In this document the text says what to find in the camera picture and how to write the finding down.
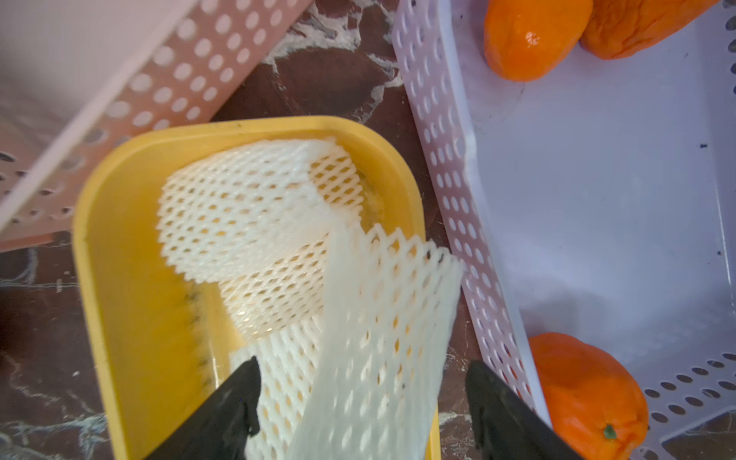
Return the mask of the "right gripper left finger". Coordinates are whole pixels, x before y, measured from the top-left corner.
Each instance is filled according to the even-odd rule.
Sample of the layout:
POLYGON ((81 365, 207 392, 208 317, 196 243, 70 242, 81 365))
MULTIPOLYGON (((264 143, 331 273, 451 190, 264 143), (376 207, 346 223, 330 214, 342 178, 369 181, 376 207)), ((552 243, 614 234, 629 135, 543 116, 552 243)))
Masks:
POLYGON ((257 407, 261 392, 261 370, 253 356, 147 458, 245 458, 247 441, 260 432, 257 407))

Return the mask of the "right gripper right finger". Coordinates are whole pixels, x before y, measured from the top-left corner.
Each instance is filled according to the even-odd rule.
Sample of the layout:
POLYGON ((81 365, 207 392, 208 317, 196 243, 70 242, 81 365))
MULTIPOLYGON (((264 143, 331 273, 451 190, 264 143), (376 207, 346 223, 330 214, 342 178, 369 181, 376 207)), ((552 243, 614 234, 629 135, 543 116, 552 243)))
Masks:
POLYGON ((475 446, 484 459, 582 460, 482 361, 465 379, 475 446))

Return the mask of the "netted orange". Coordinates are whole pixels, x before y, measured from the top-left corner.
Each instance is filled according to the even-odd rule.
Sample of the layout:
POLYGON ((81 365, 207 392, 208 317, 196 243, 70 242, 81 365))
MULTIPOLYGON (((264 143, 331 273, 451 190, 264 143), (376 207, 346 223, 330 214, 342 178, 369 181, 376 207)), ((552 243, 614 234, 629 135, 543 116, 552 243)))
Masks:
POLYGON ((532 82, 557 67, 582 36, 591 0, 491 0, 483 23, 488 66, 511 82, 532 82))
POLYGON ((562 333, 529 339, 550 421, 585 459, 628 459, 649 427, 645 396, 615 358, 562 333))
POLYGON ((624 59, 669 38, 716 0, 599 0, 580 44, 599 59, 624 59))

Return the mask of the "white foam net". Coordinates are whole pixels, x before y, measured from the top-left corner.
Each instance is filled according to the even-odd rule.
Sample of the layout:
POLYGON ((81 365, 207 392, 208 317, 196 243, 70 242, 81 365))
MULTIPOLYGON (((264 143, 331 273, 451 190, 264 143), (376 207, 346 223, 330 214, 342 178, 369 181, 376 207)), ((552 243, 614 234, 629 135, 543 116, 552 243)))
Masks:
POLYGON ((335 140, 264 140, 171 174, 156 229, 177 273, 218 283, 270 268, 356 222, 362 201, 357 167, 335 140))
POLYGON ((230 370, 255 357, 262 377, 260 431, 245 446, 247 459, 285 459, 312 396, 321 357, 320 314, 273 332, 230 354, 230 370))
POLYGON ((421 459, 463 266, 380 225, 333 232, 327 254, 321 356, 287 457, 421 459))
POLYGON ((268 268, 220 282, 224 307, 243 339, 254 341, 321 312, 326 260, 326 242, 319 240, 268 268))

